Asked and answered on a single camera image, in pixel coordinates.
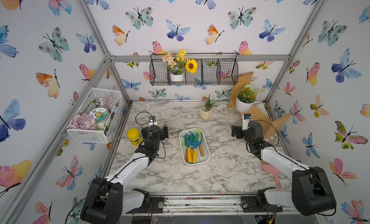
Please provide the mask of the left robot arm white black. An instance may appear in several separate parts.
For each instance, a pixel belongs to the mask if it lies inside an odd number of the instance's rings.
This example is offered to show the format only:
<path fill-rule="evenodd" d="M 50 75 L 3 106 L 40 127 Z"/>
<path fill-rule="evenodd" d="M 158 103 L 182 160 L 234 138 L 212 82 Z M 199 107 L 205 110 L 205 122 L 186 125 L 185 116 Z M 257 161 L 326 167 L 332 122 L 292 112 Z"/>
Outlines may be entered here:
<path fill-rule="evenodd" d="M 143 128 L 144 141 L 132 158 L 116 172 L 105 177 L 95 178 L 90 184 L 84 201 L 80 219 L 89 224 L 117 224 L 123 214 L 151 209 L 149 192 L 135 188 L 125 192 L 125 188 L 136 176 L 159 157 L 158 151 L 163 140 L 168 138 L 168 127 L 151 125 Z"/>

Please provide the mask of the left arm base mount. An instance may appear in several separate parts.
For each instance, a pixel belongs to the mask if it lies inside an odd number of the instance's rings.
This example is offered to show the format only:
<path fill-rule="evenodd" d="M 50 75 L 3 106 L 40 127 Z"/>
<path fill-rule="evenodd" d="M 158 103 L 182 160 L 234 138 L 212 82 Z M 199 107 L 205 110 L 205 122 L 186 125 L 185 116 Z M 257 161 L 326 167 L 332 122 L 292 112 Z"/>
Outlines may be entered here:
<path fill-rule="evenodd" d="M 143 205 L 139 208 L 128 211 L 129 214 L 158 214 L 163 213 L 164 198 L 149 196 L 144 198 Z"/>

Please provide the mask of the teal shovel yellow handle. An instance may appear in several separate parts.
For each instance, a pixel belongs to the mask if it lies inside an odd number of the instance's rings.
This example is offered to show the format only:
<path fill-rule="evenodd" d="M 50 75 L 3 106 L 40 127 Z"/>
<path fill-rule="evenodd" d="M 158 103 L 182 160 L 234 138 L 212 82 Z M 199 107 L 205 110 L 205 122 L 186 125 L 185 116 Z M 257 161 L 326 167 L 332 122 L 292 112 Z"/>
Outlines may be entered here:
<path fill-rule="evenodd" d="M 200 159 L 198 157 L 198 135 L 196 133 L 191 133 L 192 136 L 192 143 L 191 145 L 193 146 L 193 160 L 195 160 L 195 163 L 200 163 Z"/>

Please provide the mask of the green shovel wooden handle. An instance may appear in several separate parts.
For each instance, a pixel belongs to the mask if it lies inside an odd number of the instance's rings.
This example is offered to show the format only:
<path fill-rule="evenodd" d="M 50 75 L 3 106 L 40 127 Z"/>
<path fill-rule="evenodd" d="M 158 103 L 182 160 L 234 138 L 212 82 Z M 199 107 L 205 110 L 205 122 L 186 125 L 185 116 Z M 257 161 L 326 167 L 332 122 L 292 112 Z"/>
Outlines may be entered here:
<path fill-rule="evenodd" d="M 204 157 L 205 156 L 205 153 L 204 153 L 204 148 L 202 146 L 203 132 L 200 129 L 196 129 L 195 130 L 195 133 L 198 135 L 198 147 L 199 147 L 199 150 L 200 150 L 200 155 L 202 157 Z"/>

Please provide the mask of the white storage box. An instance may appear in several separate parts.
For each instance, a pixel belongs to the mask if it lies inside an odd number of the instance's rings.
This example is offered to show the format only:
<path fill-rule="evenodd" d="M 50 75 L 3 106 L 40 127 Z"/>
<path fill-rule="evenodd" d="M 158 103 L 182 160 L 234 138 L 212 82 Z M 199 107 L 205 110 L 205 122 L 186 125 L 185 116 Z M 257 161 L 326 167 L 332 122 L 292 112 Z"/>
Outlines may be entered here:
<path fill-rule="evenodd" d="M 201 164 L 204 164 L 206 163 L 207 161 L 209 161 L 210 159 L 210 151 L 209 151 L 209 148 L 208 148 L 208 145 L 207 145 L 207 142 L 206 142 L 206 139 L 205 139 L 205 135 L 203 133 L 203 141 L 202 141 L 202 146 L 204 148 L 204 153 L 205 153 L 205 156 L 202 157 L 200 155 L 200 150 L 199 150 L 199 147 L 198 147 L 198 157 L 200 159 L 200 163 L 195 163 L 195 160 L 193 160 L 193 164 L 188 164 L 188 160 L 187 160 L 187 155 L 186 155 L 186 151 L 187 151 L 187 148 L 185 146 L 185 141 L 184 141 L 184 138 L 183 136 L 185 134 L 188 134 L 191 136 L 191 133 L 195 133 L 195 130 L 197 128 L 192 128 L 192 129 L 187 129 L 187 130 L 183 130 L 180 134 L 179 134 L 179 142 L 180 142 L 180 147 L 181 147 L 181 152 L 182 152 L 182 156 L 183 156 L 183 160 L 185 162 L 186 165 L 189 165 L 189 166 L 196 166 L 196 165 L 201 165 Z M 192 150 L 192 156 L 193 156 L 193 153 L 194 153 L 194 150 L 193 150 L 193 146 L 191 145 L 191 150 Z"/>

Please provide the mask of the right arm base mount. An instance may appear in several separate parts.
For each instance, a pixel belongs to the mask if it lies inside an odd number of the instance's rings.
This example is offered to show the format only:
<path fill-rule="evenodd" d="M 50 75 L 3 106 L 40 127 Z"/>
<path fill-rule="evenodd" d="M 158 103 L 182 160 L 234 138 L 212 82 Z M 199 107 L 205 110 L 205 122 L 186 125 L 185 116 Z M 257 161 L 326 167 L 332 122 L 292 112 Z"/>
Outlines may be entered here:
<path fill-rule="evenodd" d="M 283 212 L 283 208 L 269 204 L 261 195 L 241 197 L 241 208 L 244 213 Z"/>

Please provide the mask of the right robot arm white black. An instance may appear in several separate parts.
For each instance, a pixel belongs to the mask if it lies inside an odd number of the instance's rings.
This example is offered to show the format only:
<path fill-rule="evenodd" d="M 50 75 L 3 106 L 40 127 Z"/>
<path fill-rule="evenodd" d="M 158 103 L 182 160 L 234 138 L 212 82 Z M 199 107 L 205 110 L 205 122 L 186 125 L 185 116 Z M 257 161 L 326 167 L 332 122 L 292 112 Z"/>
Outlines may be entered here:
<path fill-rule="evenodd" d="M 233 125 L 231 135 L 245 140 L 249 152 L 277 168 L 292 182 L 291 189 L 269 187 L 258 190 L 256 206 L 259 209 L 291 207 L 304 216 L 324 216 L 326 211 L 336 211 L 337 202 L 326 172 L 321 167 L 310 167 L 277 151 L 274 145 L 264 140 L 260 120 L 251 121 L 246 126 Z"/>

